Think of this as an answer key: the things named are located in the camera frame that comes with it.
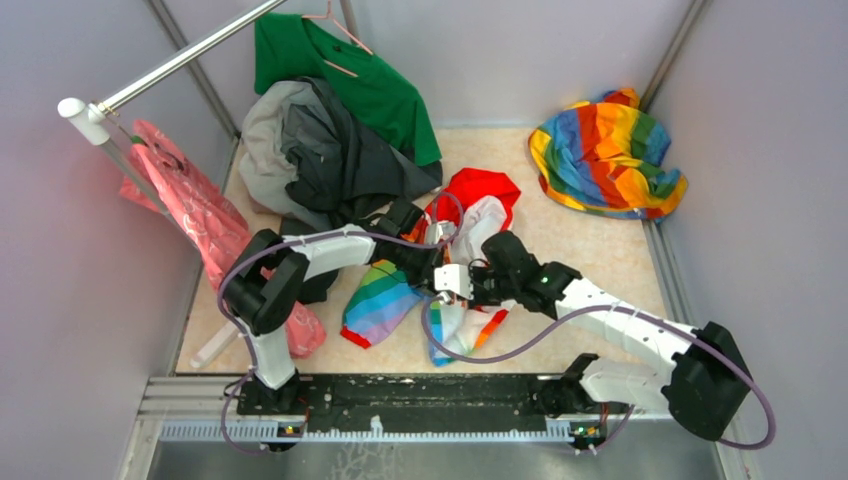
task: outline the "pile of clothes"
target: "pile of clothes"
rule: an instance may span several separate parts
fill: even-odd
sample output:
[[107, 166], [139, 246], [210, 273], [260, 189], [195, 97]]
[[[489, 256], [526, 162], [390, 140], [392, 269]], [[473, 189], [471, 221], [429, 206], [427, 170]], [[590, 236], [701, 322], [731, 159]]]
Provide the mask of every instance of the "pile of clothes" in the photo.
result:
[[[299, 15], [269, 13], [255, 25], [261, 95], [243, 124], [238, 171], [251, 205], [281, 215], [280, 233], [306, 235], [365, 219], [398, 198], [414, 200], [442, 185], [441, 152], [415, 87], [370, 51], [352, 46]], [[632, 90], [608, 92], [552, 117], [530, 136], [540, 184], [552, 199], [584, 212], [658, 220], [680, 202], [686, 181], [659, 166], [668, 136], [639, 112]], [[135, 123], [130, 162], [201, 252], [217, 291], [251, 238], [247, 223], [155, 126]], [[427, 227], [461, 228], [446, 260], [485, 262], [482, 244], [512, 224], [521, 191], [503, 173], [465, 168], [430, 205], [408, 240]], [[121, 194], [157, 210], [129, 179]], [[326, 332], [306, 304], [327, 298], [337, 272], [306, 282], [285, 323], [293, 356], [307, 356]], [[423, 294], [388, 261], [372, 266], [343, 313], [341, 335], [362, 348], [385, 340]], [[468, 309], [432, 304], [431, 329], [450, 350], [468, 355], [507, 317], [514, 302]], [[435, 365], [451, 359], [432, 345]]]

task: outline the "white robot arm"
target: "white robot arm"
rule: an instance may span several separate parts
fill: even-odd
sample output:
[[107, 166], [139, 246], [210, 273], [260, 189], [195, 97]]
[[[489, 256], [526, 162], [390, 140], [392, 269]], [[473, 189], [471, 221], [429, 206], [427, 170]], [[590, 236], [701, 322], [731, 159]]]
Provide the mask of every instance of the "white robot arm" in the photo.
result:
[[[254, 237], [237, 265], [273, 245], [291, 246], [256, 260], [222, 290], [230, 311], [248, 332], [257, 362], [255, 374], [269, 394], [282, 392], [296, 375], [283, 323], [303, 282], [332, 270], [385, 258], [404, 271], [413, 286], [433, 295], [449, 292], [470, 307], [515, 300], [553, 319], [594, 307], [595, 311], [574, 318], [572, 323], [604, 337], [643, 363], [581, 355], [562, 378], [564, 395], [578, 410], [581, 405], [620, 402], [670, 411], [690, 432], [715, 441], [747, 395], [749, 388], [739, 378], [689, 340], [636, 320], [638, 309], [600, 289], [578, 271], [559, 262], [540, 264], [512, 232], [501, 232], [484, 243], [485, 266], [441, 265], [441, 250], [414, 249], [386, 241], [408, 231], [410, 218], [408, 214], [392, 216], [390, 210], [378, 223], [380, 228], [371, 231], [366, 231], [369, 226], [348, 225], [304, 237], [280, 237], [270, 230]], [[273, 275], [265, 278], [263, 271], [271, 269]], [[598, 305], [607, 307], [600, 310]], [[662, 325], [699, 338], [747, 373], [732, 336], [723, 327], [710, 323], [698, 330], [671, 322]]]

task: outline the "clothes hanger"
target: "clothes hanger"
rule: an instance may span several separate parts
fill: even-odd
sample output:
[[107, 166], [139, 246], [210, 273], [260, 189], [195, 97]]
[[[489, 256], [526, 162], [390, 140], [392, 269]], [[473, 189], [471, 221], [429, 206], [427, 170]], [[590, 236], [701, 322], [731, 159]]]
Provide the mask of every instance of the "clothes hanger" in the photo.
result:
[[[361, 48], [361, 49], [365, 50], [366, 52], [368, 52], [368, 55], [374, 55], [374, 52], [372, 52], [370, 48], [366, 47], [364, 43], [362, 43], [362, 42], [361, 42], [358, 38], [356, 38], [356, 37], [355, 37], [352, 33], [350, 33], [350, 32], [349, 32], [349, 31], [348, 31], [348, 30], [347, 30], [347, 29], [346, 29], [346, 28], [345, 28], [345, 27], [344, 27], [341, 23], [339, 23], [339, 21], [336, 19], [336, 16], [333, 14], [333, 0], [327, 0], [327, 13], [325, 13], [324, 15], [304, 15], [302, 18], [309, 18], [309, 19], [315, 19], [315, 20], [332, 20], [332, 21], [333, 21], [333, 23], [336, 25], [336, 27], [338, 27], [338, 28], [339, 28], [339, 30], [341, 30], [341, 31], [342, 31], [345, 35], [347, 35], [347, 36], [348, 36], [348, 38], [350, 38], [351, 40], [353, 40], [353, 42], [354, 42], [357, 46], [359, 46], [359, 48]], [[348, 69], [346, 69], [346, 68], [344, 68], [344, 67], [341, 67], [341, 66], [339, 66], [339, 65], [336, 65], [335, 63], [333, 63], [333, 62], [331, 62], [331, 61], [329, 61], [329, 60], [324, 60], [324, 63], [326, 63], [327, 65], [329, 65], [329, 66], [331, 66], [331, 67], [333, 67], [333, 68], [335, 68], [336, 70], [339, 70], [339, 71], [341, 71], [341, 72], [344, 72], [344, 73], [346, 73], [346, 74], [350, 75], [351, 77], [358, 77], [358, 76], [359, 76], [359, 75], [357, 75], [356, 73], [351, 72], [350, 70], [348, 70]]]

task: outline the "green t-shirt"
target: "green t-shirt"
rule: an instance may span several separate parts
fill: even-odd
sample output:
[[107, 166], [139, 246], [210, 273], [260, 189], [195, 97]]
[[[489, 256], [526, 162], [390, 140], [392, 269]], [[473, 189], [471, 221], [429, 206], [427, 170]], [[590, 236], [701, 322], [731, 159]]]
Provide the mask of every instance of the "green t-shirt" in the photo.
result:
[[[256, 93], [280, 80], [325, 78], [362, 123], [423, 166], [442, 158], [418, 90], [376, 55], [339, 40], [300, 15], [268, 13], [256, 21]], [[341, 72], [324, 60], [354, 72]]]

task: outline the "white wall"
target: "white wall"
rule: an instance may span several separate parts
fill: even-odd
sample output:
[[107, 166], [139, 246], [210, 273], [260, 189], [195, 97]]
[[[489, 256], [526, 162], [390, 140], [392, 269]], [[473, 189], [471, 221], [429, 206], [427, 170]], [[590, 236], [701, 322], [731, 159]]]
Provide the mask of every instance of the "white wall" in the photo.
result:
[[[0, 478], [118, 471], [147, 377], [163, 373], [199, 265], [164, 218], [60, 119], [172, 53], [139, 0], [11, 2], [0, 16]], [[228, 142], [185, 73], [123, 110], [220, 178]]]
[[[734, 333], [777, 412], [764, 479], [845, 478], [848, 3], [714, 2], [661, 90], [663, 223], [693, 310]], [[764, 417], [743, 409], [752, 440]]]
[[[194, 40], [259, 0], [165, 0]], [[604, 90], [642, 91], [688, 0], [353, 0], [362, 40], [421, 92], [437, 126], [535, 125]], [[323, 13], [290, 0], [279, 11]], [[337, 16], [341, 10], [336, 7]], [[334, 31], [329, 21], [319, 21]], [[253, 29], [201, 62], [240, 124], [256, 101]]]

